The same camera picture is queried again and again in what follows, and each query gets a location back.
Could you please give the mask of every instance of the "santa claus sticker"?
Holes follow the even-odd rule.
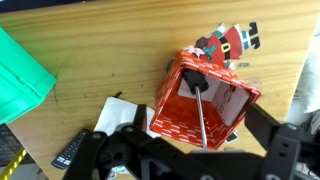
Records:
[[[235,66],[229,60],[239,60],[245,50],[260,47],[257,24],[252,22],[249,26],[249,31],[241,30],[237,24],[226,31],[222,23],[209,37],[199,38],[194,46],[188,46],[184,50],[203,61],[234,69]]]

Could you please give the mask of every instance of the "white paper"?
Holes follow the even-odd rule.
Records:
[[[123,101],[118,98],[110,97],[107,99],[102,112],[100,114],[98,123],[94,131],[102,131],[107,133],[108,136],[114,133],[119,124],[133,122],[138,105]],[[149,129],[151,119],[154,116],[154,110],[147,107],[147,134],[153,138],[159,137]]]
[[[211,102],[214,94],[217,91],[220,81],[214,78],[210,78],[208,76],[205,76],[205,79],[208,82],[209,89],[201,93],[201,100]],[[196,96],[191,93],[190,88],[184,79],[182,79],[181,81],[181,84],[178,90],[178,95],[187,97],[187,98],[196,99]]]
[[[232,87],[234,86],[228,83],[220,83],[211,102],[227,126],[233,124],[249,99],[249,93],[246,90],[236,87],[232,91]]]

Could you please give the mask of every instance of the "screw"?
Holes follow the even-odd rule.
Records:
[[[214,179],[212,176],[205,174],[201,176],[200,180],[214,180]]]
[[[288,124],[287,126],[288,126],[288,128],[290,128],[292,130],[297,130],[297,127],[295,125]]]
[[[126,131],[127,131],[127,132],[132,132],[132,131],[133,131],[133,128],[129,126],[129,127],[126,128]]]
[[[93,139],[100,139],[101,138],[101,134],[93,134],[92,138]]]
[[[281,180],[281,178],[275,174],[267,174],[266,180]]]

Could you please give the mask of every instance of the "black plastic piece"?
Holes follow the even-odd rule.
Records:
[[[86,134],[63,179],[91,180],[94,179],[92,176],[95,169],[95,171],[98,173],[95,176],[105,178],[110,173],[111,169],[99,169],[97,159],[100,148],[103,147],[106,142],[107,135],[104,132],[92,132],[90,134]]]
[[[261,146],[267,150],[279,123],[257,104],[246,106],[246,127]]]
[[[137,107],[136,115],[133,119],[133,124],[143,132],[147,131],[147,105],[139,104]]]
[[[230,143],[232,141],[235,141],[238,139],[238,135],[235,132],[232,132],[232,134],[226,139],[227,143]]]
[[[183,72],[183,79],[187,82],[192,94],[196,93],[196,86],[199,87],[201,93],[209,89],[209,84],[206,81],[204,74],[199,71],[186,70]]]
[[[239,151],[208,151],[191,153],[190,156],[207,168],[213,169],[223,180],[256,179],[263,162],[263,158],[259,155]]]
[[[282,124],[269,145],[263,162],[260,179],[270,174],[280,179],[293,179],[295,164],[300,152],[300,138],[303,129],[292,124]]]
[[[184,154],[162,138],[152,139],[135,126],[126,126],[121,134],[140,154],[136,166],[142,167],[142,179],[201,179],[202,175],[217,178],[206,166]]]
[[[305,134],[302,137],[298,161],[308,164],[308,168],[320,177],[320,131],[314,136]]]

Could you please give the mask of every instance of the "green plastic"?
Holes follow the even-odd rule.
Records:
[[[56,79],[0,27],[0,124],[37,107],[55,83]]]

